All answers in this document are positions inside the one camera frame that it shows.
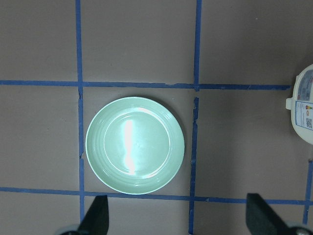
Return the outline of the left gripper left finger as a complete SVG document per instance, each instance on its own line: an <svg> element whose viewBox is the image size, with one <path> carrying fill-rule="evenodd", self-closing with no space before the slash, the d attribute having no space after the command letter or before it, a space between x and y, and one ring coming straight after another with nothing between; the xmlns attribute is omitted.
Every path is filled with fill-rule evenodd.
<svg viewBox="0 0 313 235"><path fill-rule="evenodd" d="M106 235L109 230L109 207L106 195L96 196L78 227L80 235Z"/></svg>

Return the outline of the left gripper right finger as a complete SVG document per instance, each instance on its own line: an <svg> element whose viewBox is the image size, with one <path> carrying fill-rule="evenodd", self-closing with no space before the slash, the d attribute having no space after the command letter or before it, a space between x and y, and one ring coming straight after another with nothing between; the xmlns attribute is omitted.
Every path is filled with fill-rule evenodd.
<svg viewBox="0 0 313 235"><path fill-rule="evenodd" d="M246 226L252 235L287 235L289 227L257 193L246 196Z"/></svg>

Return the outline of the green plate near left arm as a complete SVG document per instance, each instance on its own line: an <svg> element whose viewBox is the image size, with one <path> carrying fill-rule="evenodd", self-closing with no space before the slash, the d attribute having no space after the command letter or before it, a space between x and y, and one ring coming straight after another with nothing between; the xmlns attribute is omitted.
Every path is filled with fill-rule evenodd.
<svg viewBox="0 0 313 235"><path fill-rule="evenodd" d="M130 195L155 192L178 173L185 141L176 117L144 97L125 97L99 110L89 124L85 151L95 176Z"/></svg>

